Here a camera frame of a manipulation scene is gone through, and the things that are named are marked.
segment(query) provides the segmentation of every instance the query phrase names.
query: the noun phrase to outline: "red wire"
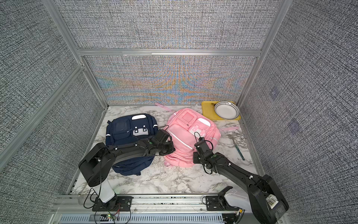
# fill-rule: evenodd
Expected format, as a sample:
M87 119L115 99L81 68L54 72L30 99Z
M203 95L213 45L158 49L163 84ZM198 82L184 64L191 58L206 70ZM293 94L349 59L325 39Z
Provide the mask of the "red wire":
M114 214L114 216L118 213L119 214L119 210L121 209L121 203L118 204L119 207L118 207L118 211Z

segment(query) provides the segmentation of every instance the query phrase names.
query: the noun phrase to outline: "white marble surface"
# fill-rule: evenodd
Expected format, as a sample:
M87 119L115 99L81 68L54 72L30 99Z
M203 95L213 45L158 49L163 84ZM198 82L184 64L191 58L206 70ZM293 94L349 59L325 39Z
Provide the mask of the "white marble surface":
M202 113L201 106L198 105L168 107L176 111L182 108L191 108ZM105 142L108 120L112 121L121 116L139 113L147 113L154 116L159 127L166 125L170 115L173 114L173 112L165 111L158 106L109 107L92 147L99 142ZM219 129L239 126L238 121L221 120L214 122ZM232 134L235 137L236 144L239 146L245 161L241 159L227 134ZM251 173L257 173L241 129L230 132L221 131L221 138L214 149L215 152L225 155L230 161L241 168ZM191 168L165 167L164 159L161 156L156 156L153 163L141 171L140 176L122 176L111 169L108 178L117 194L217 193L226 186L238 188L236 184L222 175L216 173L212 175L206 174L201 164L195 164ZM90 187L87 185L82 174L80 174L71 194L87 194L89 190Z

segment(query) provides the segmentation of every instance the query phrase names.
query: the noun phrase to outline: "navy blue backpack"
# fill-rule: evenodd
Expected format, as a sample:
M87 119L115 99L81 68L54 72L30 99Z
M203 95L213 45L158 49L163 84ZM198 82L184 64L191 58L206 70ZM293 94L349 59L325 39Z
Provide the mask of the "navy blue backpack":
M147 138L158 132L158 125L149 114L135 114L108 121L106 131L106 145L119 146L134 143L141 138ZM124 176L140 175L140 171L147 168L154 156L136 157L121 161L112 166L116 173Z

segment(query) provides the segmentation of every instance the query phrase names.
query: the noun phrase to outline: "yellow cutting board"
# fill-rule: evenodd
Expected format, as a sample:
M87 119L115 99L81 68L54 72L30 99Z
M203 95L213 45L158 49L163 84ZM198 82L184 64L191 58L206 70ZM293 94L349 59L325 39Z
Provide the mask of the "yellow cutting board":
M210 120L227 120L227 119L219 117L215 113L214 106L212 104L217 104L218 102L220 102L220 101L203 101L202 102L203 116L209 118ZM240 119L241 119L241 115L239 115L237 118L231 119L231 120L240 120Z

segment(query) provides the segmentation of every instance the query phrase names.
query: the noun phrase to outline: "green handle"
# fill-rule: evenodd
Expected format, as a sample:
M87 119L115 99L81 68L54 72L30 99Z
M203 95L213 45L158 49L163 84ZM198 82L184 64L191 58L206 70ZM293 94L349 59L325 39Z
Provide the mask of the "green handle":
M239 152L239 154L240 154L240 156L241 156L242 160L244 160L244 161L245 161L244 156L242 155L242 153L240 152L239 147L238 147L236 144L235 144L235 148L236 148L236 150Z

